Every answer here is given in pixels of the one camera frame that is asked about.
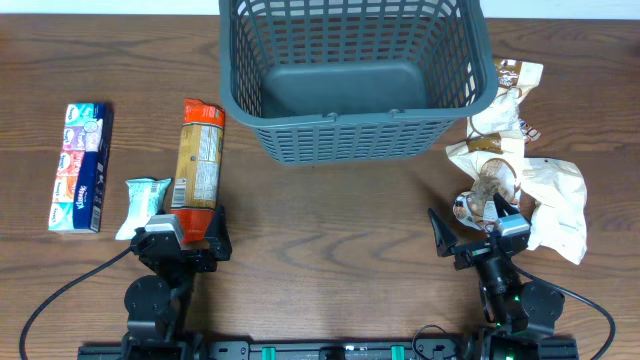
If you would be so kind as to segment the beige brown snack bag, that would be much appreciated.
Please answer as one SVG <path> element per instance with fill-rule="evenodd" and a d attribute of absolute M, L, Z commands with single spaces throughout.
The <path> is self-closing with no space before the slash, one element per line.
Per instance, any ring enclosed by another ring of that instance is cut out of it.
<path fill-rule="evenodd" d="M 481 135 L 446 148 L 448 159 L 474 180 L 453 203 L 453 214 L 461 224 L 491 232 L 498 219 L 496 193 L 519 208 L 524 150 L 524 138 L 516 131 Z"/>

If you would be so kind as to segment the Kleenex tissue multipack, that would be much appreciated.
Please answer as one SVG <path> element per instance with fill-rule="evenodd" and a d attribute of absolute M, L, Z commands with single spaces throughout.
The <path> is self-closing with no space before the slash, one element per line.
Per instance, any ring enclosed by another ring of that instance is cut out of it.
<path fill-rule="evenodd" d="M 114 114 L 107 103 L 67 106 L 48 229 L 97 233 L 104 205 Z"/>

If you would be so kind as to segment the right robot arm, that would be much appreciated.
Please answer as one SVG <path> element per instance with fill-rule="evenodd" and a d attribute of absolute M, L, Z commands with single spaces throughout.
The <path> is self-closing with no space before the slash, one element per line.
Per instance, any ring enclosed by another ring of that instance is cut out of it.
<path fill-rule="evenodd" d="M 473 268 L 479 277 L 483 312 L 493 326 L 465 340 L 464 359 L 541 359 L 542 341 L 554 334 L 565 297 L 537 280 L 523 282 L 511 258 L 525 250 L 531 224 L 500 194 L 493 196 L 497 220 L 484 242 L 465 245 L 444 220 L 430 209 L 436 250 L 454 258 L 457 270 Z"/>

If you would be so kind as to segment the brown topped Pantree bag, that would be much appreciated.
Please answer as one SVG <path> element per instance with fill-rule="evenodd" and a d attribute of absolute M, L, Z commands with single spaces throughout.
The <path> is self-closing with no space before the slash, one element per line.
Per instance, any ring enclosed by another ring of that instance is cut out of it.
<path fill-rule="evenodd" d="M 519 130 L 525 143 L 536 141 L 540 132 L 520 117 L 520 105 L 539 86 L 544 65 L 522 60 L 495 58 L 498 89 L 492 104 L 467 118 L 467 138 Z"/>

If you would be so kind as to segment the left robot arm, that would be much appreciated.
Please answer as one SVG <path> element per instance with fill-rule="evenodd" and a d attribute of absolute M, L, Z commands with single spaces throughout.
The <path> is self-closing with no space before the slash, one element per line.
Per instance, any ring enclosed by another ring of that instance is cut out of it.
<path fill-rule="evenodd" d="M 122 340 L 124 359 L 207 359 L 204 336 L 184 329 L 195 277 L 214 272 L 231 257 L 225 209 L 214 211 L 204 239 L 206 248 L 184 249 L 184 231 L 174 214 L 154 215 L 136 230 L 131 249 L 153 273 L 127 289 L 128 334 Z"/>

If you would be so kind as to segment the plain beige snack bag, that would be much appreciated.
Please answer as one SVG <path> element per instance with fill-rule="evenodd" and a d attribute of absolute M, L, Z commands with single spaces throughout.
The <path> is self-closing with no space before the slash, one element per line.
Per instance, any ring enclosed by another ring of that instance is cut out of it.
<path fill-rule="evenodd" d="M 587 251 L 587 188 L 579 168 L 553 158 L 525 158 L 522 190 L 535 200 L 528 249 L 555 250 L 579 265 Z"/>

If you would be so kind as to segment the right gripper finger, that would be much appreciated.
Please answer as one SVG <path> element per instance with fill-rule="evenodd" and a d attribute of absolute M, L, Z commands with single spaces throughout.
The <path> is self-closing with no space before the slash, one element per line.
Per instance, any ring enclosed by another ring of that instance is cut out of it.
<path fill-rule="evenodd" d="M 429 220 L 434 231 L 435 245 L 439 257 L 448 257 L 454 254 L 454 248 L 458 238 L 441 217 L 432 208 L 428 210 Z"/>
<path fill-rule="evenodd" d="M 520 214 L 518 208 L 513 207 L 512 204 L 505 200 L 504 197 L 498 192 L 493 195 L 493 202 L 498 218 Z"/>

